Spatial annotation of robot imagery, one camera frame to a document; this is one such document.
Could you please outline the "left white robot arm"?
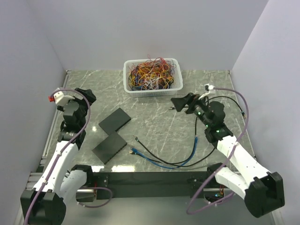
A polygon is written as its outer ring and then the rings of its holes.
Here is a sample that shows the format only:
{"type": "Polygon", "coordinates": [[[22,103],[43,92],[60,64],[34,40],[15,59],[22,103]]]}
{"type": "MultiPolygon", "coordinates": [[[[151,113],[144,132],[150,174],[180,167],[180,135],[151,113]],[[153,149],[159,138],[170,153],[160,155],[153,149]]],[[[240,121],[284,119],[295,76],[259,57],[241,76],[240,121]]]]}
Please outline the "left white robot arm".
{"type": "Polygon", "coordinates": [[[58,88],[49,96],[59,111],[63,112],[55,152],[44,173],[31,190],[24,190],[20,201],[25,225],[62,224],[67,204],[80,187],[94,184],[90,166],[80,165],[66,176],[73,157],[85,139],[85,129],[90,121],[91,105],[96,101],[92,90],[75,88],[80,95],[66,95],[66,89],[58,88]]]}

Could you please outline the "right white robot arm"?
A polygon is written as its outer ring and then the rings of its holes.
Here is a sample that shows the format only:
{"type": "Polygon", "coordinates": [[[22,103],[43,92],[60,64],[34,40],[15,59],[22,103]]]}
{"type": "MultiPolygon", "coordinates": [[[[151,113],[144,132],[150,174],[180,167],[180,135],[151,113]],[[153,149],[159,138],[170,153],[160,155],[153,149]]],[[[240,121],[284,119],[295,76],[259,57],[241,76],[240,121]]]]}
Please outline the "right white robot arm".
{"type": "Polygon", "coordinates": [[[199,95],[188,93],[184,97],[171,99],[176,111],[188,106],[186,114],[195,114],[206,126],[204,131],[209,143],[226,156],[226,161],[206,175],[206,181],[193,195],[190,203],[208,184],[219,184],[232,193],[217,200],[222,203],[237,194],[244,200],[248,211],[256,218],[277,210],[285,205],[283,178],[278,172],[270,172],[260,165],[239,143],[225,125],[224,105],[217,101],[206,104],[199,95]]]}

